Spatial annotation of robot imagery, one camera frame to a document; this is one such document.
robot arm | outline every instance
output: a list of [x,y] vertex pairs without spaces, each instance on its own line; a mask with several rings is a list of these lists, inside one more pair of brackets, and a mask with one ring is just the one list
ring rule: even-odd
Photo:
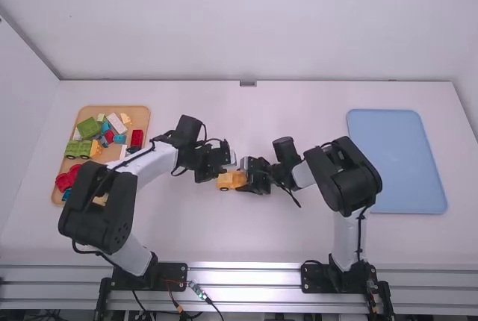
[[263,158],[245,157],[241,161],[248,178],[242,188],[269,194],[270,184],[289,192],[316,184],[334,214],[335,238],[332,259],[347,272],[365,259],[364,222],[382,191],[382,179],[370,161],[349,137],[341,137],[304,152],[302,159],[292,137],[273,141],[276,164]]
[[[146,284],[155,282],[156,255],[131,234],[137,190],[178,167],[194,171],[196,183],[216,178],[235,164],[226,140],[213,148],[198,141],[201,121],[182,116],[175,130],[150,140],[151,145],[107,164],[86,162],[79,170],[58,223],[79,253],[96,253]],[[107,196],[105,205],[96,197]],[[81,251],[76,243],[96,252]]]

red toy car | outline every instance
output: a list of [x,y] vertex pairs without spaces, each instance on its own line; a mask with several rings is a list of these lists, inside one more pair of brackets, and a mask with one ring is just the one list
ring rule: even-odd
[[65,193],[65,190],[71,188],[73,183],[75,183],[76,176],[80,169],[81,164],[75,164],[72,166],[68,173],[61,173],[55,179],[55,184],[59,191]]

yellow toy car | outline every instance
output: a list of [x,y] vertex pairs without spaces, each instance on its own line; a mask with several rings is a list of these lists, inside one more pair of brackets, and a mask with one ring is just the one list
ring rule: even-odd
[[236,189],[247,184],[246,173],[242,170],[235,170],[233,172],[227,172],[219,174],[216,179],[216,187],[223,192],[229,189]]

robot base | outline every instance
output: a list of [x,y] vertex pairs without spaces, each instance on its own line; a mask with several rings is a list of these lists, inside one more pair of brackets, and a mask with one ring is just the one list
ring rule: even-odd
[[146,272],[145,277],[135,278],[131,274],[115,267],[111,276],[111,290],[122,291],[185,291],[187,287],[187,264],[155,263]]
[[329,264],[303,264],[300,267],[300,287],[303,293],[358,293],[367,288],[376,293],[376,269],[360,261],[342,272],[329,255]]

white table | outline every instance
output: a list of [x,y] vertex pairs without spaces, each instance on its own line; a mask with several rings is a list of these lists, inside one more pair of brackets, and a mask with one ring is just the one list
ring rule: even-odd
[[[63,82],[1,234],[4,264],[74,260],[103,265],[73,254],[70,240],[58,233],[60,208],[51,204],[50,194],[78,110],[107,104],[148,106],[147,137],[174,128],[183,113],[195,116],[207,125],[209,137],[225,137],[239,158],[269,161],[275,160],[271,142],[278,137],[294,137],[300,153],[346,135],[345,116],[352,108],[416,110],[448,211],[438,216],[372,214],[367,255],[389,269],[392,264],[476,269],[465,264],[478,264],[478,144],[453,85],[378,81],[259,81],[255,88],[239,87],[237,81]],[[277,188],[271,196],[220,193],[214,182],[194,184],[191,172],[164,175],[138,193],[133,232],[165,261],[325,262],[332,249],[332,212],[316,187],[299,191],[297,198],[302,209]]]

